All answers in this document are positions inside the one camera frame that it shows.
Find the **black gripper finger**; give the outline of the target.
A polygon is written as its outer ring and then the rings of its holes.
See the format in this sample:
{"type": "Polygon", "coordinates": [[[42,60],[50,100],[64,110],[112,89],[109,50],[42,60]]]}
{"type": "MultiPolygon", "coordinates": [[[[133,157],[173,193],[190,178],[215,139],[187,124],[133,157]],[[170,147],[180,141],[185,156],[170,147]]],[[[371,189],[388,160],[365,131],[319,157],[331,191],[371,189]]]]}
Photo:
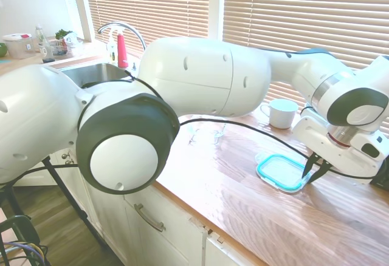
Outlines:
{"type": "Polygon", "coordinates": [[[313,173],[313,175],[310,177],[308,183],[310,184],[316,181],[317,179],[321,178],[331,169],[331,167],[332,164],[328,163],[327,161],[323,161],[319,169],[315,173],[313,173]]]}
{"type": "Polygon", "coordinates": [[[310,172],[313,165],[318,161],[318,155],[316,153],[312,153],[311,156],[307,159],[305,164],[305,168],[303,170],[302,179],[310,172]]]}

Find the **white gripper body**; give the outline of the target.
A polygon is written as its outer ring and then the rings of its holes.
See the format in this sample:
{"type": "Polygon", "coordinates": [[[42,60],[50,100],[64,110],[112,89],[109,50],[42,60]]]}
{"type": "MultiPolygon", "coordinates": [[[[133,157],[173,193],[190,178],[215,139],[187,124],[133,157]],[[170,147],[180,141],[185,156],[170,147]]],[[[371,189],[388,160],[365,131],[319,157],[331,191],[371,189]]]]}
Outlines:
{"type": "Polygon", "coordinates": [[[315,112],[304,111],[293,134],[336,170],[348,175],[375,175],[388,157],[388,138],[381,131],[333,126],[315,112]]]}

